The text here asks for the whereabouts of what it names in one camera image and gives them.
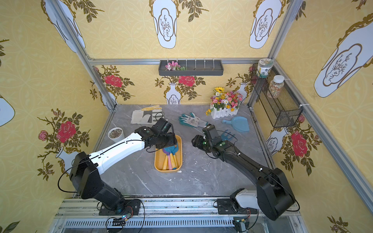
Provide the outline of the teal rake yellow handle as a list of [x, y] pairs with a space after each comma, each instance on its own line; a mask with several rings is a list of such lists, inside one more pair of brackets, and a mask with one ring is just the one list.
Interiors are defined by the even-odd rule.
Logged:
[[178, 144], [173, 146], [172, 150], [171, 150], [171, 154], [173, 155], [173, 159], [174, 159], [174, 162], [175, 162], [175, 165], [176, 165], [176, 169], [179, 167], [177, 157], [176, 157], [176, 152], [178, 152], [178, 150], [179, 150]]
[[228, 132], [228, 130], [222, 131], [220, 137], [222, 138], [223, 141], [225, 140], [231, 140], [235, 138], [235, 135], [231, 134], [231, 132]]
[[164, 162], [163, 162], [162, 170], [168, 170], [168, 169], [169, 169], [169, 160], [168, 160], [168, 156], [166, 155]]

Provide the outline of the purple rake pink handle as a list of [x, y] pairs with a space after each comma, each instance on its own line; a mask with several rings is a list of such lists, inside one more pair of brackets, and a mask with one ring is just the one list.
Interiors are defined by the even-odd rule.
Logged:
[[169, 160], [169, 169], [168, 170], [173, 170], [170, 154], [165, 149], [162, 149], [162, 150], [168, 156], [168, 160]]

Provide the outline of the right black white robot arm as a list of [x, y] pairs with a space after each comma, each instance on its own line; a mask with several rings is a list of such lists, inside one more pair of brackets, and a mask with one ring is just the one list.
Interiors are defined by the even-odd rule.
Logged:
[[234, 143], [222, 140], [214, 125], [203, 128], [203, 135], [196, 135], [192, 145], [205, 153], [212, 153], [215, 158], [232, 165], [248, 177], [256, 185], [258, 207], [270, 220], [277, 220], [296, 203], [282, 170], [271, 170], [249, 158]]

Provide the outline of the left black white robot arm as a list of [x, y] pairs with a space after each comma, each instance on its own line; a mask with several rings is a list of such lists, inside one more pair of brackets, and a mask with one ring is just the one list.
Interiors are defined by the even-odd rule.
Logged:
[[105, 149], [89, 155], [85, 152], [77, 154], [71, 167], [70, 180], [82, 199], [96, 199], [110, 211], [119, 214], [125, 209], [125, 199], [117, 189], [102, 181], [101, 174], [146, 147], [155, 146], [161, 150], [176, 143], [173, 125], [160, 118], [151, 128], [139, 127], [125, 139]]

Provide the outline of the flower bouquet white fence box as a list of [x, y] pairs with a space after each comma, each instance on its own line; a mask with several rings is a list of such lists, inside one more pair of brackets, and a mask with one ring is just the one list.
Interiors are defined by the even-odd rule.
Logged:
[[223, 87], [214, 88], [214, 95], [210, 99], [210, 108], [206, 115], [212, 116], [213, 119], [236, 115], [243, 102], [243, 96], [239, 92], [225, 92]]

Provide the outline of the beige grey work glove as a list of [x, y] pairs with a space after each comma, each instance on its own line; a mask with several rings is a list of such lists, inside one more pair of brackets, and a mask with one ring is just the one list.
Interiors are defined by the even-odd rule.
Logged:
[[154, 125], [163, 116], [160, 105], [145, 107], [132, 112], [131, 124]]

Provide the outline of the teal white garden glove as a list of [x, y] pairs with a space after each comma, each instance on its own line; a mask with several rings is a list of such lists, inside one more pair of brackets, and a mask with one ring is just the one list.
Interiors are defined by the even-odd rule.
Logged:
[[182, 114], [179, 117], [179, 123], [184, 126], [193, 127], [193, 128], [204, 128], [208, 125], [207, 121], [204, 121], [200, 119], [198, 116], [196, 116], [194, 113]]

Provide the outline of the light blue plastic dustpan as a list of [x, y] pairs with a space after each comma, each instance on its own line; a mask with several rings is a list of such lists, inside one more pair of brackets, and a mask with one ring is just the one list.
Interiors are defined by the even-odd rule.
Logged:
[[242, 116], [235, 116], [231, 120], [222, 120], [222, 123], [231, 125], [234, 130], [241, 133], [250, 131], [248, 119]]

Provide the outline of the white pot with pebbles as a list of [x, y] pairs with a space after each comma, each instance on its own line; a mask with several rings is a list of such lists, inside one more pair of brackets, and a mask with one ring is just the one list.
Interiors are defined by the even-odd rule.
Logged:
[[115, 143], [122, 141], [125, 139], [124, 133], [122, 128], [115, 127], [108, 132], [108, 137], [110, 140], [114, 141]]

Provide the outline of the clear bottle colourful beads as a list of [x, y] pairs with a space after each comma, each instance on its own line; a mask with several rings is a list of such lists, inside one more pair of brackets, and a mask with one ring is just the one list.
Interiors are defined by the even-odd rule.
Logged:
[[285, 78], [282, 75], [276, 75], [272, 79], [268, 91], [267, 91], [267, 97], [276, 99], [280, 96], [280, 93], [282, 91], [282, 88], [284, 86]]

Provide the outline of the jar with patterned label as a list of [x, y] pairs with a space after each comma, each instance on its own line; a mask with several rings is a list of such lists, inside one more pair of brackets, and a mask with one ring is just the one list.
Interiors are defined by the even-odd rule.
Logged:
[[274, 60], [270, 58], [263, 58], [258, 61], [256, 75], [259, 78], [267, 78], [272, 67], [274, 65]]

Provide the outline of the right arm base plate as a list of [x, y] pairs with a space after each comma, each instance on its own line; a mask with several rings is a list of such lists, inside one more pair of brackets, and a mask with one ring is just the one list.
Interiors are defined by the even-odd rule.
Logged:
[[232, 199], [217, 199], [216, 204], [219, 215], [232, 215], [239, 213], [238, 203]]

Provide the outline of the grey wall shelf tray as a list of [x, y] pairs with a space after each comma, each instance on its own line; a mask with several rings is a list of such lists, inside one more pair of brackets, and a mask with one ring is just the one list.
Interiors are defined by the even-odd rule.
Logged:
[[[168, 62], [178, 62], [186, 70], [168, 71], [165, 65]], [[224, 67], [220, 59], [166, 59], [160, 60], [158, 73], [160, 76], [222, 76]]]

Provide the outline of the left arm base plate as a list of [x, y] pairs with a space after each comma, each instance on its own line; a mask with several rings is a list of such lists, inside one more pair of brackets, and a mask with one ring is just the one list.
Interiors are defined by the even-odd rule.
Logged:
[[105, 205], [102, 204], [99, 215], [100, 216], [119, 216], [119, 215], [126, 215], [130, 214], [131, 216], [137, 216], [141, 209], [141, 201], [140, 199], [124, 199], [119, 201], [116, 207], [107, 208]]

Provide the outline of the aluminium front rail frame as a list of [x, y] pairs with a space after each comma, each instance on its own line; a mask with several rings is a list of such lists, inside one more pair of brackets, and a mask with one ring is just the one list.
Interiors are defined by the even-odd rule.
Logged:
[[125, 228], [191, 228], [238, 227], [250, 232], [306, 233], [307, 228], [296, 205], [276, 221], [269, 220], [260, 210], [239, 211], [238, 214], [219, 215], [217, 199], [227, 197], [156, 197], [137, 198], [141, 209], [137, 216], [100, 216], [101, 203], [94, 199], [65, 199], [50, 226], [50, 233], [67, 229], [93, 229], [94, 232]]

